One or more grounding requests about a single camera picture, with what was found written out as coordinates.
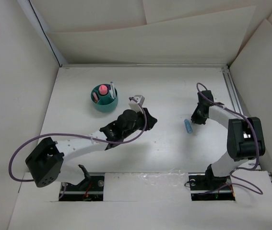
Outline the blue translucent correction tape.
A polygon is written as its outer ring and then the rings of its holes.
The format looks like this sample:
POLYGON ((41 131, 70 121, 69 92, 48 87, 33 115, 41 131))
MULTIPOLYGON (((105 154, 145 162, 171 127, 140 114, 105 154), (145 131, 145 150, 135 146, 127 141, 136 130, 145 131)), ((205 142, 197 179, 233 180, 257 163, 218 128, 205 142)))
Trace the blue translucent correction tape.
POLYGON ((190 121, 188 119, 184 120, 184 125, 185 125, 187 133, 188 134, 192 134, 193 133, 193 129, 192 129, 191 123, 190 123, 190 121))

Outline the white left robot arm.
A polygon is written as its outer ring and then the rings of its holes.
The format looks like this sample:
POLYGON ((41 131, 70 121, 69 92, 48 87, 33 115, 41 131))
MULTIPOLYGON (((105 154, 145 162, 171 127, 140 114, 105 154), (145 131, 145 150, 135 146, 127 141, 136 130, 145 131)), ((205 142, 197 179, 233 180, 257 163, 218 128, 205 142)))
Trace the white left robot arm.
POLYGON ((136 131, 151 130, 157 119, 145 108, 143 112, 125 110, 115 121, 110 122, 87 138, 71 138, 54 141, 43 138, 26 158, 25 163, 37 187, 45 187, 54 181, 74 185, 84 190, 89 185, 89 175, 83 164, 76 167, 68 164, 72 159, 97 151, 106 151, 121 145, 136 131))

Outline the blue capped white marker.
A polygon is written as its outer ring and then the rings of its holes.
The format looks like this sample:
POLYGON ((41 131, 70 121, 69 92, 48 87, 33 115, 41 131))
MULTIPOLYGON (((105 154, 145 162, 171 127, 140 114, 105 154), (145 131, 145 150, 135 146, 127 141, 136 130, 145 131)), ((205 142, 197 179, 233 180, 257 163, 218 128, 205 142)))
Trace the blue capped white marker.
POLYGON ((110 82, 110 86, 111 86, 111 89, 113 90, 115 96, 116 96, 116 90, 115 90, 115 86, 114 86, 114 83, 111 81, 110 82))

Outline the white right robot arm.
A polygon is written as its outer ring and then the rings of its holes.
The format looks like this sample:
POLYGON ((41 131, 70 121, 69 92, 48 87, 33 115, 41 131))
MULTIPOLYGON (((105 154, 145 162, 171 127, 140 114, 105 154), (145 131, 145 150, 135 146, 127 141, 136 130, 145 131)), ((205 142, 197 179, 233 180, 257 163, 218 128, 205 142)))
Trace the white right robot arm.
POLYGON ((259 157, 265 154, 266 148, 261 120, 258 117, 246 117, 222 103, 214 102, 210 90, 198 92, 198 104, 191 116, 192 123, 197 125, 205 125, 207 119, 227 129, 226 152, 205 171, 204 183, 214 189, 232 171, 239 169, 242 162, 256 160, 257 167, 259 157))

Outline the pink translucent correction tape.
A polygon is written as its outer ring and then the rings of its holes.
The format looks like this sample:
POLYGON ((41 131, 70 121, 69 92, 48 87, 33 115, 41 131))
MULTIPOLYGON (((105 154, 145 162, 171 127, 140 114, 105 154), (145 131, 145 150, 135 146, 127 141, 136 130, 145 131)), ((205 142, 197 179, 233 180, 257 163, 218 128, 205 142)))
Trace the pink translucent correction tape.
POLYGON ((93 98, 94 98, 94 100, 99 100, 99 97, 95 92, 93 92, 93 98))

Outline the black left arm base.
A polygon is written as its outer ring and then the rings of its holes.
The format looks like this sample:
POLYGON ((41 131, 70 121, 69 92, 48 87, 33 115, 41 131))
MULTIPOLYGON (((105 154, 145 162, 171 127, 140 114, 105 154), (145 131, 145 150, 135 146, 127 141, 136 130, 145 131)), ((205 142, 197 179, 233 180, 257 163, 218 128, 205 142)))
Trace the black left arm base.
POLYGON ((105 174, 90 174, 83 165, 78 165, 82 170, 82 181, 73 185, 62 183, 59 201, 99 202, 104 198, 105 174))

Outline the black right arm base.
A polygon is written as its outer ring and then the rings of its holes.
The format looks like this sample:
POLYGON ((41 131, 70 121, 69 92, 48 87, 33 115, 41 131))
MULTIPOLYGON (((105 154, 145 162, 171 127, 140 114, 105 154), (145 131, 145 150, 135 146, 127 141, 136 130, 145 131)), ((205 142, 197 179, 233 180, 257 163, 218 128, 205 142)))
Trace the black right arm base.
POLYGON ((230 176, 214 177, 210 172, 188 173, 184 184, 192 201, 235 201, 230 176))

